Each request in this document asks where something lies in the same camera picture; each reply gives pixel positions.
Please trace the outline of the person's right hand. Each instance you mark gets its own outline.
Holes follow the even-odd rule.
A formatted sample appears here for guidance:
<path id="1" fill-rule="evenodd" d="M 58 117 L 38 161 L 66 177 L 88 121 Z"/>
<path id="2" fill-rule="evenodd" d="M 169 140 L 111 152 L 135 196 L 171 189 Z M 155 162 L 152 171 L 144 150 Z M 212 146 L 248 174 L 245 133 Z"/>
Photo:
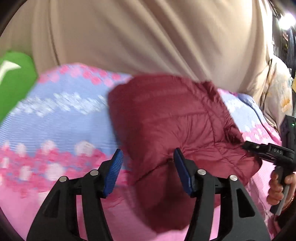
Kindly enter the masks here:
<path id="1" fill-rule="evenodd" d="M 283 209 L 286 209 L 290 203 L 292 202 L 294 196 L 295 196 L 295 173 L 292 173 L 291 175 L 286 176 L 285 178 L 285 184 L 290 185 L 290 189 L 287 195 L 287 198 L 285 200 L 285 204 L 283 206 Z M 278 181 L 278 174 L 276 171 L 272 171 L 270 180 L 269 180 L 269 190 L 268 190 L 268 196 L 266 198 L 267 203 L 270 205 L 277 205 L 282 201 L 284 198 L 284 195 L 282 193 L 283 186 Z"/>

